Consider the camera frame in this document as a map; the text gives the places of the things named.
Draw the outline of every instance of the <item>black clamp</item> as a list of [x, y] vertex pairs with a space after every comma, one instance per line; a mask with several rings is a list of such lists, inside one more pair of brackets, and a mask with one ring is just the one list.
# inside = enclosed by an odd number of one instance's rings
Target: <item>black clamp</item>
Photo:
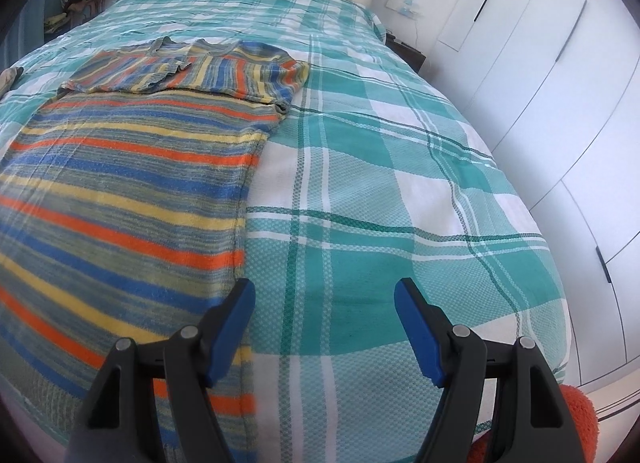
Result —
[[584, 463], [569, 408], [531, 338], [513, 345], [482, 340], [452, 325], [409, 278], [394, 298], [422, 374], [444, 389], [415, 463], [466, 462], [484, 379], [498, 379], [485, 463]]
[[78, 412], [65, 462], [164, 463], [153, 379], [165, 379], [185, 459], [232, 463], [206, 387], [228, 372], [254, 307], [254, 285], [239, 279], [197, 326], [151, 344], [119, 339]]
[[[396, 285], [396, 311], [422, 373], [443, 388], [415, 463], [465, 463], [485, 379], [497, 379], [485, 463], [584, 463], [575, 424], [535, 342], [482, 340], [452, 325], [411, 279]], [[233, 463], [207, 399], [229, 370], [255, 306], [254, 285], [240, 279], [197, 326], [111, 349], [76, 417], [66, 463], [164, 463], [152, 379], [165, 379], [175, 429], [188, 463]]]

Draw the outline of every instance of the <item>rolled towel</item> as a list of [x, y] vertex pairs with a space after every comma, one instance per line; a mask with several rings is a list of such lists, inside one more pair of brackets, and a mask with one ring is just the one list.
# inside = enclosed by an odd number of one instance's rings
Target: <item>rolled towel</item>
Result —
[[[584, 451], [584, 460], [586, 463], [593, 463], [596, 457], [596, 445], [598, 444], [598, 417], [593, 404], [576, 387], [561, 384], [560, 391], [574, 419], [575, 428], [578, 431], [582, 450]], [[466, 458], [466, 463], [482, 463], [484, 461], [484, 453], [486, 452], [490, 434], [491, 432], [483, 434], [473, 443], [469, 450], [469, 456]]]

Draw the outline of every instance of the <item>bedspread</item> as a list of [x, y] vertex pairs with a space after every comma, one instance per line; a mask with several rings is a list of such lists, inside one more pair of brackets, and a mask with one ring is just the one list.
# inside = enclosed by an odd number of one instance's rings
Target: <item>bedspread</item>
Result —
[[[310, 64], [248, 196], [262, 461], [415, 455], [440, 392], [396, 316], [401, 277], [485, 338], [535, 338], [562, 379], [570, 328], [545, 240], [475, 130], [347, 0], [119, 0], [19, 62], [0, 139], [96, 51], [164, 35], [259, 40]], [[491, 418], [486, 390], [478, 432]], [[65, 442], [51, 416], [41, 424]]]

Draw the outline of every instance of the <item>power outlet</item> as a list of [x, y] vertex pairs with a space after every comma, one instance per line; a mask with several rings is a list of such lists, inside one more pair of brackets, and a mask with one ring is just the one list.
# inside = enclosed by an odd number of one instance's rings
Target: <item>power outlet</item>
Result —
[[421, 15], [414, 0], [386, 0], [385, 6], [406, 18], [417, 19]]

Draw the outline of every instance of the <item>orange stripe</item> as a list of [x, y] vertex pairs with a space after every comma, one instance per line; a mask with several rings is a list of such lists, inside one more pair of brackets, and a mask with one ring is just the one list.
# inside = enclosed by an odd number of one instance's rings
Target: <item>orange stripe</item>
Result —
[[34, 216], [68, 230], [78, 232], [86, 236], [95, 237], [105, 243], [111, 243], [112, 245], [117, 245], [126, 250], [132, 250], [137, 253], [149, 255], [150, 257], [156, 257], [157, 259], [162, 259], [169, 263], [175, 263], [176, 265], [190, 266], [191, 268], [198, 269], [218, 269], [225, 266], [238, 266], [244, 262], [243, 250], [215, 254], [174, 250], [158, 245], [152, 241], [147, 241], [146, 239], [133, 237], [123, 232], [111, 230], [107, 227], [89, 223], [88, 221], [84, 221], [79, 218], [67, 216], [60, 212], [41, 208], [31, 203], [7, 198], [6, 196], [0, 196], [0, 205], [12, 208], [22, 214]]
[[246, 61], [241, 58], [236, 58], [238, 66], [236, 67], [236, 82], [238, 83], [237, 93], [239, 95], [246, 95], [246, 84], [244, 82], [244, 65]]
[[[159, 398], [167, 398], [168, 392], [165, 380], [154, 379], [154, 394]], [[254, 395], [240, 396], [212, 396], [209, 401], [216, 414], [225, 416], [242, 416], [243, 414], [255, 414]]]
[[[81, 360], [88, 366], [100, 369], [104, 362], [104, 357], [88, 350], [69, 337], [63, 335], [53, 326], [35, 315], [32, 311], [21, 305], [2, 286], [0, 286], [0, 301], [14, 313], [17, 318], [30, 326], [33, 331], [46, 338], [52, 344], [58, 346], [66, 353]], [[160, 398], [167, 398], [166, 382], [164, 380], [154, 380], [154, 392]], [[211, 406], [216, 414], [226, 416], [242, 416], [243, 414], [255, 414], [254, 395], [237, 396], [209, 396]]]
[[100, 366], [102, 366], [104, 362], [103, 357], [71, 340], [69, 337], [64, 336], [60, 331], [44, 322], [43, 319], [21, 305], [21, 303], [14, 299], [2, 286], [0, 286], [0, 300], [4, 302], [4, 305], [10, 309], [15, 316], [25, 324], [28, 324], [33, 331], [36, 331], [49, 342], [85, 364], [95, 369], [100, 369]]
[[284, 77], [282, 79], [282, 83], [284, 85], [289, 85], [293, 81], [293, 77], [296, 74], [296, 70], [293, 69], [295, 65], [296, 65], [295, 60], [288, 60], [282, 65], [282, 67], [287, 70], [287, 72], [284, 74]]
[[211, 111], [211, 108], [214, 107], [214, 110], [231, 116], [238, 117], [244, 120], [278, 120], [277, 116], [267, 116], [260, 115], [254, 116], [248, 113], [242, 113], [240, 111], [233, 111], [232, 109], [223, 108], [221, 106], [217, 106], [215, 104], [194, 104], [191, 102], [180, 102], [176, 100], [164, 100], [164, 99], [152, 99], [152, 100], [131, 100], [127, 102], [116, 102], [113, 100], [85, 100], [82, 102], [54, 102], [44, 107], [44, 109], [57, 109], [57, 108], [73, 108], [73, 107], [84, 107], [84, 106], [148, 106], [148, 105], [157, 105], [162, 104], [166, 106], [177, 106], [182, 108], [191, 108], [191, 109], [202, 109], [205, 111]]
[[177, 162], [194, 162], [198, 164], [210, 164], [212, 166], [252, 166], [255, 163], [255, 158], [253, 158], [252, 154], [243, 154], [241, 156], [214, 156], [213, 154], [183, 153], [182, 151], [172, 151], [152, 146], [130, 144], [127, 142], [120, 142], [118, 140], [88, 137], [51, 138], [48, 140], [40, 140], [33, 144], [21, 144], [18, 141], [14, 141], [10, 145], [10, 148], [16, 151], [25, 151], [33, 148], [58, 146], [62, 144], [76, 144], [79, 146], [92, 146], [115, 151], [126, 151], [127, 153], [148, 154], [149, 156], [169, 158]]
[[172, 79], [167, 83], [166, 87], [167, 88], [176, 87], [178, 84], [180, 84], [180, 82], [183, 81], [183, 79], [187, 76], [188, 72], [190, 71], [191, 71], [191, 68], [185, 68], [182, 71], [178, 71], [173, 75]]

